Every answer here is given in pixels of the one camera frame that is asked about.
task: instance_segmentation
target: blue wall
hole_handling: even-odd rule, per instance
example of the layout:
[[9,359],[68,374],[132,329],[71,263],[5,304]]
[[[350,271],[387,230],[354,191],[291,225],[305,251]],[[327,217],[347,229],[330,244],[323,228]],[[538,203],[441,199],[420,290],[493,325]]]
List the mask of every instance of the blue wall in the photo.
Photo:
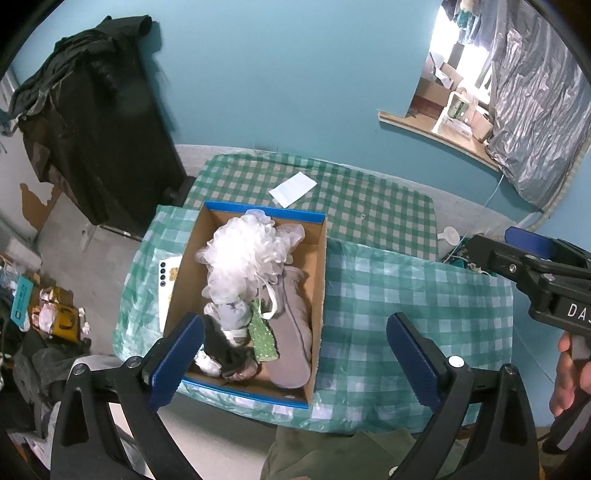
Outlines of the blue wall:
[[[499,174],[419,135],[404,115],[440,0],[66,0],[14,61],[22,81],[63,36],[150,14],[142,49],[173,140],[262,148],[381,171],[482,204]],[[533,208],[506,183],[490,207]]]
[[[591,151],[587,153],[579,174],[548,221],[537,233],[552,238],[562,238],[591,251]],[[562,331],[535,322],[527,313],[530,302],[521,292],[514,289],[514,335],[513,363],[519,368],[532,405],[534,418],[538,425],[552,423],[553,417],[548,408],[554,390],[552,379],[556,376],[558,362],[557,344]]]

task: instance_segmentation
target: white mesh sponge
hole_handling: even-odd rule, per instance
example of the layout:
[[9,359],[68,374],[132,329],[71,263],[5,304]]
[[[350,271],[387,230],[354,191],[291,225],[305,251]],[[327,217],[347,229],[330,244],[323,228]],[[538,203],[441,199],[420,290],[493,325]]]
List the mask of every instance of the white mesh sponge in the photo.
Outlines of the white mesh sponge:
[[195,254],[209,269],[203,296],[217,305],[250,302],[263,284],[277,283],[291,252],[304,238],[304,228],[275,222],[262,210],[248,210],[218,228],[207,246]]

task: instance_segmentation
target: pile of clutter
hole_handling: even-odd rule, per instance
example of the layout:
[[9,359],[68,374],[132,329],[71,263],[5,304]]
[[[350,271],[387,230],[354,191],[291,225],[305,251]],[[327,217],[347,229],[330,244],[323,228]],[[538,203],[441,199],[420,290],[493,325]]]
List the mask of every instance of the pile of clutter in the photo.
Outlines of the pile of clutter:
[[205,341],[195,363],[210,377],[244,381],[264,370],[282,388],[311,375],[312,332],[299,294],[304,272],[290,266],[304,239],[295,223],[275,226],[261,210],[230,219],[196,259],[207,265]]
[[29,405],[34,429],[26,435],[39,442],[48,438],[72,365],[90,352],[90,339],[81,339],[84,310],[73,302],[71,291],[0,255],[0,379],[11,378],[6,390],[15,387]]
[[43,338],[57,336],[73,343],[80,340],[81,332],[90,333],[84,308],[74,307],[73,293],[47,286],[38,273],[3,259],[0,288],[9,297],[11,320],[22,332],[34,328]]

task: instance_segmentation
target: green pants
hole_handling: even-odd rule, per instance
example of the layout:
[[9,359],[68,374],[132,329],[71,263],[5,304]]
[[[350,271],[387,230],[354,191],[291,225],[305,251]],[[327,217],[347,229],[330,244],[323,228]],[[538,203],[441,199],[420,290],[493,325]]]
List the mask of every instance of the green pants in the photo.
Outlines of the green pants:
[[[406,429],[351,437],[278,427],[261,480],[386,480],[414,443]],[[456,469],[464,448],[454,444],[439,476]]]

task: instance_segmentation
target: paper card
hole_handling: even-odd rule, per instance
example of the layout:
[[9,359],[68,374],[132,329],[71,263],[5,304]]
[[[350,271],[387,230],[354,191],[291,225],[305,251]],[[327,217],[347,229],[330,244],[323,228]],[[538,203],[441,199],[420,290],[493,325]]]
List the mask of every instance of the paper card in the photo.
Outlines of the paper card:
[[316,185],[317,183],[314,180],[299,172],[278,187],[269,190],[269,193],[279,202],[279,205],[287,208],[295,201],[301,199]]

